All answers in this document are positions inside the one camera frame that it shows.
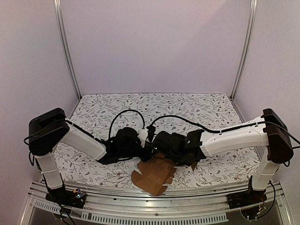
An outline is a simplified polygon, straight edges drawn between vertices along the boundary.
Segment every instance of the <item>table surface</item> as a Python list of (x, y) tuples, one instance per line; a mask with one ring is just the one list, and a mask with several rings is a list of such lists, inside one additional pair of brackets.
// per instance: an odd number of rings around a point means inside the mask
[[(211, 129), (241, 123), (227, 95), (224, 94), (96, 94), (85, 95), (72, 117), (75, 124), (102, 139), (108, 138), (113, 118), (121, 111), (135, 109), (142, 113), (146, 125), (161, 115), (178, 115)], [(140, 117), (127, 112), (114, 123), (112, 136), (125, 126), (142, 128)], [(179, 119), (165, 118), (156, 123), (157, 132), (186, 134), (197, 127)], [(74, 148), (59, 144), (55, 153), (62, 177), (66, 181), (88, 185), (136, 188), (131, 173), (139, 158), (101, 165)], [(246, 181), (259, 164), (255, 148), (223, 152), (198, 163), (193, 172), (188, 166), (177, 168), (169, 188), (192, 188)]]

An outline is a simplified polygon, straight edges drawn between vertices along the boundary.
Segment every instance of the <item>brown cardboard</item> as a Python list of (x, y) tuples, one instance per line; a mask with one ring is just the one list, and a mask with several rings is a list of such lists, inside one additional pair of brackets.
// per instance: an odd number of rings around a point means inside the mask
[(137, 187), (154, 196), (158, 196), (167, 189), (167, 186), (163, 184), (172, 183), (172, 177), (176, 172), (173, 166), (173, 161), (164, 158), (161, 154), (156, 154), (155, 157), (151, 158), (148, 162), (140, 162), (137, 164), (142, 174), (133, 171), (131, 180)]

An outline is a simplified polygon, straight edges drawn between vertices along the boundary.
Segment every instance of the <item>cardboard piece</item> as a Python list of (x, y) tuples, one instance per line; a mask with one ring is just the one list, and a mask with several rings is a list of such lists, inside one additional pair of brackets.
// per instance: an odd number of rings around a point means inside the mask
[(137, 167), (142, 174), (133, 171), (131, 180), (134, 185), (140, 189), (154, 195), (159, 196), (167, 189), (168, 186), (163, 184), (171, 184), (176, 169), (172, 160), (164, 158), (162, 154), (156, 154), (148, 162), (139, 162)]

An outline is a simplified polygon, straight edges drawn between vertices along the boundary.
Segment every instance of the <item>floral pattern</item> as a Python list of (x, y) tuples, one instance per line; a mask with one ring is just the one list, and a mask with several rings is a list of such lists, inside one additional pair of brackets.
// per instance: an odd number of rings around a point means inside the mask
[[(226, 95), (222, 94), (103, 94), (85, 95), (71, 120), (98, 138), (107, 140), (113, 118), (121, 111), (135, 109), (142, 113), (146, 125), (161, 115), (180, 115), (208, 128), (219, 129), (241, 123)], [(164, 118), (155, 123), (157, 132), (186, 134), (197, 127), (179, 119)], [(112, 136), (125, 126), (137, 131), (142, 121), (135, 112), (121, 115), (114, 123)], [(54, 153), (63, 178), (88, 185), (135, 188), (131, 173), (139, 158), (102, 165), (83, 152), (60, 143)], [(247, 180), (257, 168), (259, 158), (254, 148), (244, 148), (208, 157), (191, 167), (177, 167), (172, 188), (189, 188)]]

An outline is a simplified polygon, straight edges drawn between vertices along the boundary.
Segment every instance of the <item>white panel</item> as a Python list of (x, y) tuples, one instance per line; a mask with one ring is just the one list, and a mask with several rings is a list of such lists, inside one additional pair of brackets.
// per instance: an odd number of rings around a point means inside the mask
[[(300, 2), (258, 2), (257, 18), (243, 78), (236, 98), (245, 119), (272, 108), (300, 139)], [(300, 221), (300, 152), (291, 166), (279, 169), (295, 224)]]
[(28, 123), (76, 97), (61, 48), (53, 1), (0, 1), (0, 224), (17, 224), (37, 169), (28, 161)]
[(249, 0), (64, 0), (83, 94), (229, 94)]

